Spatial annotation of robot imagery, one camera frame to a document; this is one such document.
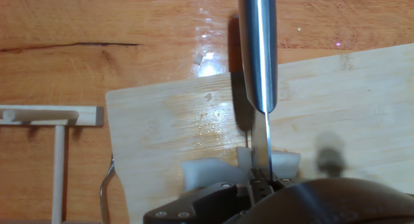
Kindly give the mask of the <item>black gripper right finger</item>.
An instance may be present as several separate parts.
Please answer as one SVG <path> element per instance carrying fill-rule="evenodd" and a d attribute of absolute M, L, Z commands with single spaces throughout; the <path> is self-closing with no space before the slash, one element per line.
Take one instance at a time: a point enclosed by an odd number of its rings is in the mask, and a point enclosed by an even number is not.
<path fill-rule="evenodd" d="M 251 207 L 229 223 L 412 223 L 413 195 L 353 178 L 278 179 L 248 187 Z"/>

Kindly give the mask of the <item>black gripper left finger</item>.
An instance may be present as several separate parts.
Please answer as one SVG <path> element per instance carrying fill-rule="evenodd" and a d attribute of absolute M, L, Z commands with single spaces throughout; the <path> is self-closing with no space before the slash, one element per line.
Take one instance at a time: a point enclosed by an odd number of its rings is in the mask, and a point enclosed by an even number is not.
<path fill-rule="evenodd" d="M 247 182 L 219 182 L 186 194 L 145 213 L 144 224 L 236 223 L 271 193 L 272 178 L 251 169 Z"/>

